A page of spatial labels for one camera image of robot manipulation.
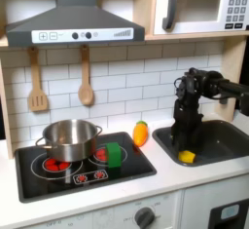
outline range hood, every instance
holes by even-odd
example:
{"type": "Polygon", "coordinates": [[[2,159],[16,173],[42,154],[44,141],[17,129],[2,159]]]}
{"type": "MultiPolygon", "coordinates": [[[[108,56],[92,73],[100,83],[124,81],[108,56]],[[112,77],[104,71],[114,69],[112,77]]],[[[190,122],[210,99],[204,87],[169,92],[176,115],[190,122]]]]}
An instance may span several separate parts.
{"type": "Polygon", "coordinates": [[[96,6],[96,0],[56,0],[56,8],[6,27],[9,46],[143,41],[144,27],[96,6]]]}

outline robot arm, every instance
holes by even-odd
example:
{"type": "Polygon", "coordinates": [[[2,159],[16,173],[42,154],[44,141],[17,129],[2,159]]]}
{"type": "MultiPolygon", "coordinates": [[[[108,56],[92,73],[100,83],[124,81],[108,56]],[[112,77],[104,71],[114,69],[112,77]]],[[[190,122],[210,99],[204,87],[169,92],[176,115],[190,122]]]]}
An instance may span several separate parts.
{"type": "Polygon", "coordinates": [[[249,116],[249,87],[231,83],[219,72],[195,68],[177,80],[181,80],[181,83],[176,89],[178,99],[174,107],[175,123],[171,128],[176,152],[184,151],[188,145],[195,143],[203,117],[198,113],[198,101],[202,96],[219,99],[222,103],[231,97],[239,99],[240,112],[249,116]]]}

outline countertop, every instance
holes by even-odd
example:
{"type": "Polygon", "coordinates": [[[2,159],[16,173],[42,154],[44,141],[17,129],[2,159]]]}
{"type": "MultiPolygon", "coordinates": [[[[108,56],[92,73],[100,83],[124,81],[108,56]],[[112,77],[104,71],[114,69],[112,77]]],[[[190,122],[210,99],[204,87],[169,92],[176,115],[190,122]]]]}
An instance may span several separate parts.
{"type": "MultiPolygon", "coordinates": [[[[209,119],[219,119],[219,117],[211,116],[209,119]]],[[[238,120],[237,118],[236,125],[242,128],[244,123],[239,123],[238,120]]],[[[173,120],[149,124],[150,132],[169,127],[172,123],[173,120]]],[[[131,134],[132,129],[117,128],[117,131],[131,134]]],[[[197,168],[179,166],[167,156],[151,136],[141,150],[156,168],[158,172],[156,175],[23,204],[18,199],[15,160],[8,160],[6,142],[1,141],[0,228],[28,226],[249,172],[249,157],[197,168]]]]}

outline wooden spatula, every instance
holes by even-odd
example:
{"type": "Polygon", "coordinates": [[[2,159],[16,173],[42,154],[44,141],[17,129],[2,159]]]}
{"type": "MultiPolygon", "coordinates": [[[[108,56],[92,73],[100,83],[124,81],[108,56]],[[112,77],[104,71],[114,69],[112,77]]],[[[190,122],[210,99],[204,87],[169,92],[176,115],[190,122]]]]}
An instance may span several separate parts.
{"type": "Polygon", "coordinates": [[[47,96],[41,90],[40,72],[38,66],[38,49],[29,48],[28,50],[31,61],[31,76],[33,90],[28,98],[28,105],[31,111],[41,111],[48,108],[47,96]]]}
{"type": "Polygon", "coordinates": [[[79,99],[83,105],[93,104],[94,95],[89,84],[89,47],[82,47],[82,86],[79,89],[79,99]]]}

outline black stovetop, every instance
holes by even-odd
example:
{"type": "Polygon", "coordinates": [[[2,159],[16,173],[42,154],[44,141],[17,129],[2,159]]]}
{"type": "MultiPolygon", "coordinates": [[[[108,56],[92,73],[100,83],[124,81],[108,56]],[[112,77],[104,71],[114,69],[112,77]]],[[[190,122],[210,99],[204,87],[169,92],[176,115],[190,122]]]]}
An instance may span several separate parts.
{"type": "Polygon", "coordinates": [[[82,162],[60,163],[51,159],[46,149],[34,146],[17,150],[16,165],[19,199],[23,203],[156,174],[126,133],[99,136],[95,154],[82,162]],[[120,168],[108,168],[105,145],[110,142],[121,146],[120,168]]]}

